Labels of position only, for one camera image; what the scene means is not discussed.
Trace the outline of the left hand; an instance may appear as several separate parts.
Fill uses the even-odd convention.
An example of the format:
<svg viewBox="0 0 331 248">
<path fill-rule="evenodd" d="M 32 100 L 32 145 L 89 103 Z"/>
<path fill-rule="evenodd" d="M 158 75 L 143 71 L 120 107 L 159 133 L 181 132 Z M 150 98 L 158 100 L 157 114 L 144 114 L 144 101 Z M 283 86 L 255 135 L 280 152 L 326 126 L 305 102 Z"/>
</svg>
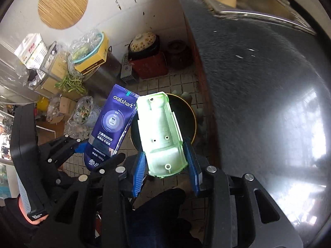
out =
<svg viewBox="0 0 331 248">
<path fill-rule="evenodd" d="M 47 219 L 48 214 L 45 215 L 45 216 L 43 216 L 43 217 L 39 217 L 39 218 L 36 219 L 36 220 L 31 220 L 31 219 L 27 216 L 27 213 L 26 213 L 26 211 L 25 211 L 25 208 L 24 208 L 24 205 L 23 205 L 23 202 L 22 202 L 21 196 L 19 195 L 17 198 L 18 198 L 18 206 L 19 206 L 19 209 L 20 209 L 22 215 L 24 216 L 24 218 L 25 218 L 30 224 L 37 225 L 37 224 L 40 224 L 40 223 L 42 223 L 44 220 Z"/>
</svg>

